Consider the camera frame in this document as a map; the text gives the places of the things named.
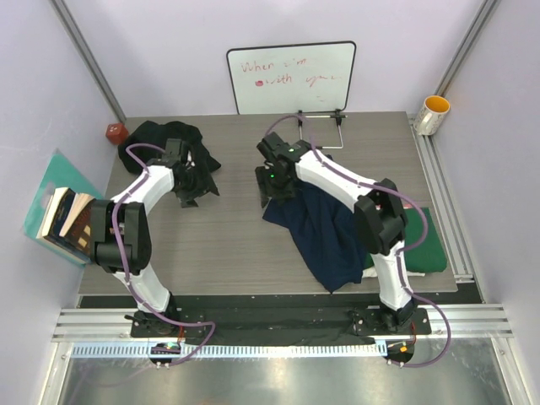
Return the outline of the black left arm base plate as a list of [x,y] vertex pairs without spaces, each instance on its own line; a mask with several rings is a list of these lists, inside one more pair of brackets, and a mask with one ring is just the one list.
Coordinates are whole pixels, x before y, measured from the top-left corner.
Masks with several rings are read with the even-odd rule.
[[131,322],[132,338],[205,338],[210,332],[210,326],[203,326],[201,323],[194,327],[181,327],[140,310],[132,315],[125,315],[124,319]]

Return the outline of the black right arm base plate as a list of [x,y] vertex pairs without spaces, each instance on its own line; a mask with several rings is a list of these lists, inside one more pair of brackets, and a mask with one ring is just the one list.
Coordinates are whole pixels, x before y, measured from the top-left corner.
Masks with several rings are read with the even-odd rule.
[[432,333],[427,310],[414,308],[394,313],[386,308],[352,309],[347,313],[349,331],[359,337],[420,335]]

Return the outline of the navy blue t shirt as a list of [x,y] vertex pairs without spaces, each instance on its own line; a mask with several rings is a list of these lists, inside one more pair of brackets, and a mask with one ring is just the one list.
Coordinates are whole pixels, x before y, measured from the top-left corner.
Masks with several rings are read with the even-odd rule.
[[358,239],[353,213],[335,197],[300,181],[293,198],[270,200],[262,218],[289,231],[305,265],[329,293],[362,281],[369,252]]

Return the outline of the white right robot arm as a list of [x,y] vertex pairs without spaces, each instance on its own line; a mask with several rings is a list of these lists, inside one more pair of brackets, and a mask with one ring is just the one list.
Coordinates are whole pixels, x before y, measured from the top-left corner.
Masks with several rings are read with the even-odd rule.
[[369,252],[380,286],[380,319],[392,333],[413,321],[417,300],[411,290],[404,251],[408,218],[401,194],[387,178],[376,181],[348,170],[301,139],[290,144],[275,131],[256,146],[264,164],[255,168],[261,207],[291,203],[299,185],[325,192],[353,216],[355,235]]

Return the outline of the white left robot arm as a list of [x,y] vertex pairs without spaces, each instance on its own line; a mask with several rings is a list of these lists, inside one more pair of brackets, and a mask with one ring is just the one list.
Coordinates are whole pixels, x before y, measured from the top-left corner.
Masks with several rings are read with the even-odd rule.
[[161,148],[151,143],[126,146],[126,154],[141,168],[137,179],[111,199],[94,201],[89,245],[91,261],[118,279],[135,299],[141,323],[163,337],[179,327],[197,327],[181,321],[173,294],[159,281],[150,261],[153,253],[147,215],[159,200],[173,193],[183,208],[219,190],[205,147],[168,139]]

